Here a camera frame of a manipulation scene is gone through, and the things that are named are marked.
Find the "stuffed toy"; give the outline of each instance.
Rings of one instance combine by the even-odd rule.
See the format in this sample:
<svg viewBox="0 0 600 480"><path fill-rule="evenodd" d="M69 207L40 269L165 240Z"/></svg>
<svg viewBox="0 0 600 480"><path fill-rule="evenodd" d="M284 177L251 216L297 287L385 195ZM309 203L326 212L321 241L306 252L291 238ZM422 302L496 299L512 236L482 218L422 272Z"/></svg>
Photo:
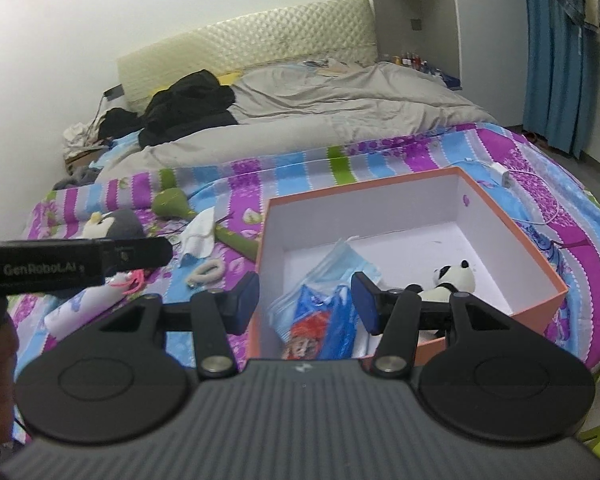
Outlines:
<svg viewBox="0 0 600 480"><path fill-rule="evenodd" d="M136 240L146 238L146 235L136 213L131 209L118 209L104 214L93 213L84 225L80 238Z"/></svg>
<svg viewBox="0 0 600 480"><path fill-rule="evenodd" d="M198 215L190 208L184 191L177 187L158 193L151 204L151 211L160 218L183 218L189 221ZM218 225L218 222L214 227L216 239L248 260L255 262L259 247L257 240L251 240L239 233L229 231L226 227Z"/></svg>
<svg viewBox="0 0 600 480"><path fill-rule="evenodd" d="M433 275L434 288L423 290L420 285L409 285L407 290L416 292L422 301L439 301L448 303L449 297L454 292L468 292L473 294L475 291L474 272L469 267L467 260L462 260L460 265L444 266L436 269ZM444 337L443 330L421 330L421 341L430 341L439 337Z"/></svg>

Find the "green toy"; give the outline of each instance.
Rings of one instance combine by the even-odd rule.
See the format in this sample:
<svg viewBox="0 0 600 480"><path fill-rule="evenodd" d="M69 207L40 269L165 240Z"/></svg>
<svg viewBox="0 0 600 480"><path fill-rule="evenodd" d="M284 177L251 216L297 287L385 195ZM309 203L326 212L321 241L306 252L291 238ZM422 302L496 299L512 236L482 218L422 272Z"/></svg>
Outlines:
<svg viewBox="0 0 600 480"><path fill-rule="evenodd" d="M177 187L165 189L158 193L151 203L151 211L161 218L183 218L185 220L193 220L198 214L189 207L184 191ZM231 247L248 260L256 261L260 245L256 240L245 238L217 224L214 232L217 240Z"/></svg>

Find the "blue curtain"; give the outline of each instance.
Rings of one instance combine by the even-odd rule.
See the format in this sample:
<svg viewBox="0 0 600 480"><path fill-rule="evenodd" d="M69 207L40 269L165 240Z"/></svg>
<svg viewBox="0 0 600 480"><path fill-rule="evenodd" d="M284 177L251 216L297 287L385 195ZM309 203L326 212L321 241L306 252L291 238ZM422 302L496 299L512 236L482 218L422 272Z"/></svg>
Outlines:
<svg viewBox="0 0 600 480"><path fill-rule="evenodd" d="M596 37L557 0L526 0L529 62L523 127L580 156L596 94Z"/></svg>

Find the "white charger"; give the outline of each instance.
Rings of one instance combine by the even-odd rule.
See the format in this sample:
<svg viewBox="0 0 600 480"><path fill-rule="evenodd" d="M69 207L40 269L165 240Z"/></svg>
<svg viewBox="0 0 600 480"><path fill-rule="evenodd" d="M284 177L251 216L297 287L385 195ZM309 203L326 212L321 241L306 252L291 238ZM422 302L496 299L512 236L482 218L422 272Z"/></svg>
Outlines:
<svg viewBox="0 0 600 480"><path fill-rule="evenodd" d="M489 166L489 174L494 182L502 187L511 187L511 176L509 170L499 162L494 162Z"/></svg>

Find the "screw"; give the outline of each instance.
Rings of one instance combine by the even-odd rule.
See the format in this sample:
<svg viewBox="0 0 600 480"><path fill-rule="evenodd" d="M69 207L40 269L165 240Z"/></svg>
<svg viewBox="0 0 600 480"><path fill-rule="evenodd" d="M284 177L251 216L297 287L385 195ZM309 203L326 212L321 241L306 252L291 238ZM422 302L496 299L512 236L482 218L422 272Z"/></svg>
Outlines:
<svg viewBox="0 0 600 480"><path fill-rule="evenodd" d="M397 355L385 355L376 359L376 368L386 374L395 374L407 367L407 361Z"/></svg>
<svg viewBox="0 0 600 480"><path fill-rule="evenodd" d="M211 357L206 357L202 361L203 369L212 374L221 374L233 365L234 362L224 355L212 355Z"/></svg>

